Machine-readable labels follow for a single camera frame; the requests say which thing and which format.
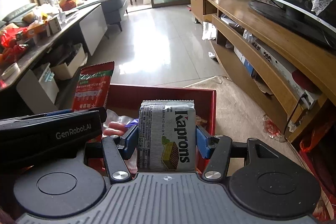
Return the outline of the black television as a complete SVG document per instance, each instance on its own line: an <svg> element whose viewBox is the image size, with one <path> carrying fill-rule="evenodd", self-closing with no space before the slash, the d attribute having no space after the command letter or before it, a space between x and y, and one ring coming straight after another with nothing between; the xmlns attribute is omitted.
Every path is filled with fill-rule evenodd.
<svg viewBox="0 0 336 224"><path fill-rule="evenodd" d="M250 0L249 7L267 19L335 54L335 0L320 14L309 0Z"/></svg>

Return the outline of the grey sofa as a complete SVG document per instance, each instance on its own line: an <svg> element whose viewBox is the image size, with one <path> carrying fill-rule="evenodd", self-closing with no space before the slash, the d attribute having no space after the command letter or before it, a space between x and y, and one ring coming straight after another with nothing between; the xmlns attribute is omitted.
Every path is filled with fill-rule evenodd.
<svg viewBox="0 0 336 224"><path fill-rule="evenodd" d="M102 11L107 25L117 25L122 31L121 21L127 13L128 0L103 0L101 1Z"/></svg>

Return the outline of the dark coffee table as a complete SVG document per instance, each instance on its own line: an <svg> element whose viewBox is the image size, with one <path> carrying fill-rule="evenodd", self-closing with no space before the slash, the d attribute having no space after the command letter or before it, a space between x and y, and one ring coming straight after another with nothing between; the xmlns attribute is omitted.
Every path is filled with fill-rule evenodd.
<svg viewBox="0 0 336 224"><path fill-rule="evenodd" d="M38 83L33 69L42 63L43 56L64 42L81 43L88 56L92 56L107 31L105 16L100 3L83 8L67 17L62 29L49 37L38 38L23 57L17 61L18 70L1 80L1 118L39 114L71 106L70 99L75 92L79 77L60 84L60 91L52 102Z"/></svg>

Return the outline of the silver Kaprons wafer packet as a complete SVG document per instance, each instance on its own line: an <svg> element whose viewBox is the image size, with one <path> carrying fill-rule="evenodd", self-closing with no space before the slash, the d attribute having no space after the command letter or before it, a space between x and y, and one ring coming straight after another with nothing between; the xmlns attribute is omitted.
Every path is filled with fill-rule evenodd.
<svg viewBox="0 0 336 224"><path fill-rule="evenodd" d="M193 172L195 157L194 102L143 101L138 120L138 169Z"/></svg>

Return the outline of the white cardboard box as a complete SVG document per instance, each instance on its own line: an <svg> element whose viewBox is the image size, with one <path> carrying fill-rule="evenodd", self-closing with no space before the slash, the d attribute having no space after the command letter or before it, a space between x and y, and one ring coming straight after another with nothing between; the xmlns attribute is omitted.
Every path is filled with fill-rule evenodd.
<svg viewBox="0 0 336 224"><path fill-rule="evenodd" d="M51 68L56 79L69 80L74 77L76 71L81 67L86 58L82 43L73 45L70 55L59 65Z"/></svg>

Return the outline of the sausage snack packet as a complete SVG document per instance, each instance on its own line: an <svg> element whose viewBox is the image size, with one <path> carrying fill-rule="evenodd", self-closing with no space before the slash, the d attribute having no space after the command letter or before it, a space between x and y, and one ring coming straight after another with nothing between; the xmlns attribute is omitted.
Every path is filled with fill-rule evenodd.
<svg viewBox="0 0 336 224"><path fill-rule="evenodd" d="M107 118L102 126L102 136L122 136L131 126L138 124L138 118L131 118L129 116L119 116L112 110L106 111Z"/></svg>

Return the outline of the red plastic bag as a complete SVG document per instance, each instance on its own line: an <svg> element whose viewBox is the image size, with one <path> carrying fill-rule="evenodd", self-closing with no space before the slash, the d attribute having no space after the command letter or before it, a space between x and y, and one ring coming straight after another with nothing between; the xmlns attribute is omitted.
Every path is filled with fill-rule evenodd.
<svg viewBox="0 0 336 224"><path fill-rule="evenodd" d="M27 43L22 42L26 38L27 27L9 28L1 35L1 65L11 65L17 62L29 49Z"/></svg>

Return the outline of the red cardboard box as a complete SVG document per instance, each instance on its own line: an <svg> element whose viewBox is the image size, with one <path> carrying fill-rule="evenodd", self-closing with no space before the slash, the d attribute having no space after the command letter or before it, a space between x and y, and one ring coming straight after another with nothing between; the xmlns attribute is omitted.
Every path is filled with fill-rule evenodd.
<svg viewBox="0 0 336 224"><path fill-rule="evenodd" d="M215 90L113 84L109 86L106 108L118 115L138 118L143 101L193 101L196 114L207 121L206 131L210 135L215 134L217 103Z"/></svg>

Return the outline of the wooden TV stand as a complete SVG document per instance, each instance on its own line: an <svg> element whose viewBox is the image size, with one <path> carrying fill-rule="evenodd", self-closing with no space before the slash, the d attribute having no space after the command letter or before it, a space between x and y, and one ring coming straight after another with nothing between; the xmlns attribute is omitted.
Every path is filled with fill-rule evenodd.
<svg viewBox="0 0 336 224"><path fill-rule="evenodd" d="M278 127L287 121L288 141L321 123L335 106L335 56L253 11L249 0L191 0L195 19L213 24L213 46L229 76L249 94ZM230 42L274 95L268 100L224 46Z"/></svg>

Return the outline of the red strawberry snack packet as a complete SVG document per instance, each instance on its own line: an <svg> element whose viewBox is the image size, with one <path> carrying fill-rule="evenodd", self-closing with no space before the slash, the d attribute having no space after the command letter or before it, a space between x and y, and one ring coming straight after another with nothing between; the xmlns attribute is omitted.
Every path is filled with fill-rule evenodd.
<svg viewBox="0 0 336 224"><path fill-rule="evenodd" d="M72 111L105 107L113 71L114 61L81 69Z"/></svg>

